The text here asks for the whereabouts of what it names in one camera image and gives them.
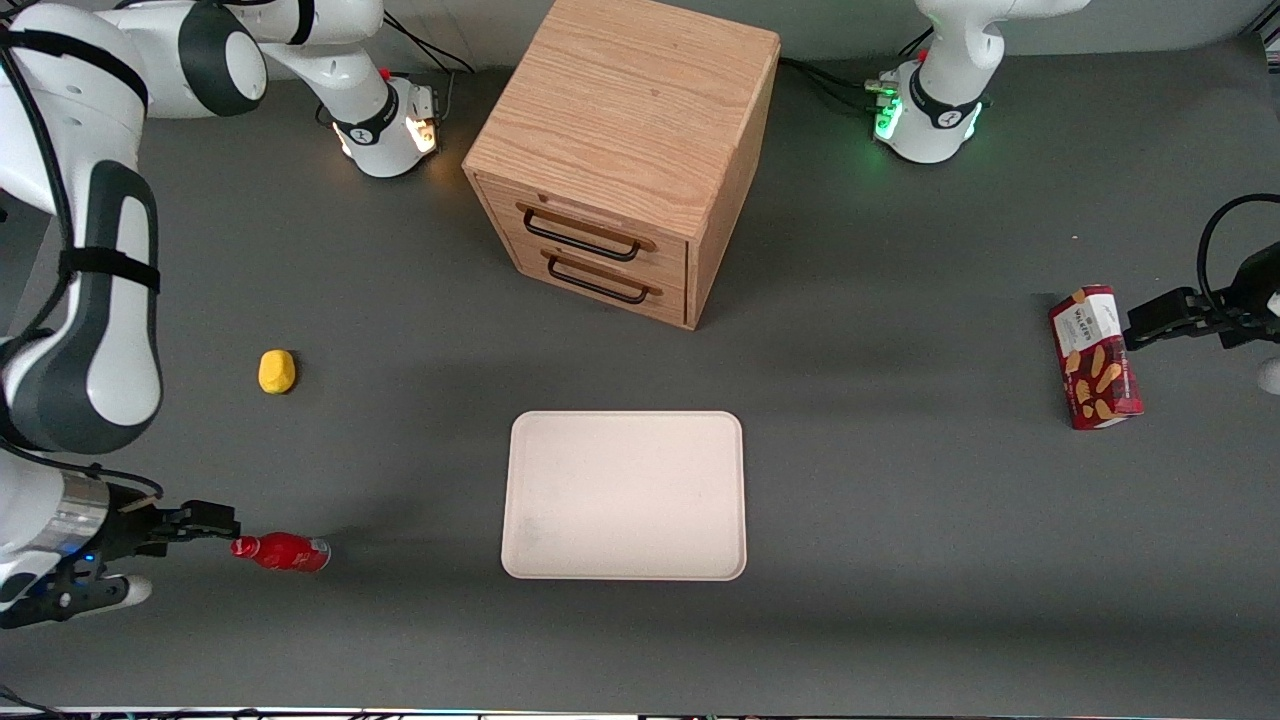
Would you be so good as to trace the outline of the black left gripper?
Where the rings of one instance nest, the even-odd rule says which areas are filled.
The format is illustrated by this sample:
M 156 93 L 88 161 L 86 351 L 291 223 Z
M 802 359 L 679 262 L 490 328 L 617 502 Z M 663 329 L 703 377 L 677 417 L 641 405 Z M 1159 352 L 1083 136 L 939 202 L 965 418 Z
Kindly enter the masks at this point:
M 1277 345 L 1277 292 L 1279 243 L 1272 243 L 1249 255 L 1231 283 L 1213 292 L 1220 309 L 1230 318 L 1224 329 L 1210 296 L 1180 287 L 1128 311 L 1126 350 L 1135 352 L 1165 340 L 1196 336 L 1199 331 L 1220 331 L 1224 350 L 1256 341 Z

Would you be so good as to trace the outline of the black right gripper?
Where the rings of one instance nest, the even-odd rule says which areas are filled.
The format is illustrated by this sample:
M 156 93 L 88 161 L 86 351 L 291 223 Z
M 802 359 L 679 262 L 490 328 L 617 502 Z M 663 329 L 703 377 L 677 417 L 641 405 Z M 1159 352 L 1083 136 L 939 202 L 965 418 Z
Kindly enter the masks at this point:
M 236 510 L 202 500 L 161 511 L 146 495 L 128 486 L 106 484 L 108 515 L 99 529 L 99 559 L 110 562 L 129 557 L 163 559 L 168 544 L 156 532 L 172 528 L 170 543 L 232 542 L 241 537 Z

